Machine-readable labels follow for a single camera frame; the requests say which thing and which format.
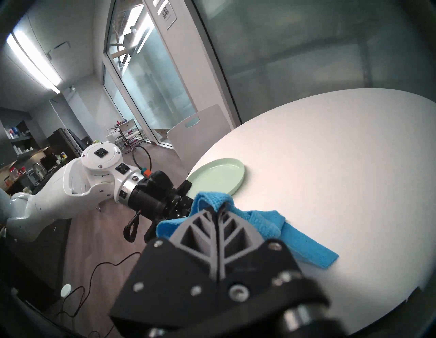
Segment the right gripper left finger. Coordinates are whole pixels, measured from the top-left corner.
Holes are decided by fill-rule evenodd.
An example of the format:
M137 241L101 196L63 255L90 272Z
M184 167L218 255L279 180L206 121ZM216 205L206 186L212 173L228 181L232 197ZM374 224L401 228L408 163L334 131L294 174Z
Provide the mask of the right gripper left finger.
M187 327L220 312L217 213L177 231L145 247L110 310L115 327Z

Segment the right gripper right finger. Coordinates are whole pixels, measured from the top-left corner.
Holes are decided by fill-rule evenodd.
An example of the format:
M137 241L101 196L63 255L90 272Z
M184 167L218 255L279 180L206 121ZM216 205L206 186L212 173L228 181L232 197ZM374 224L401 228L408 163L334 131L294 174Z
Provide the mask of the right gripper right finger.
M285 243L264 240L228 202L218 212L220 304L326 304L327 296L306 278Z

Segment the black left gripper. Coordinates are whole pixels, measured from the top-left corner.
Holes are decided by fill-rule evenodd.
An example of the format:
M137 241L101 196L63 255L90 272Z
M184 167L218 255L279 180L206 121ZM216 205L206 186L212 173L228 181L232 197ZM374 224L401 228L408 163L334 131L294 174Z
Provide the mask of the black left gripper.
M187 196L192 183L184 181L174 188L171 181L141 181L131 193L131 208L151 221L187 217L193 199Z

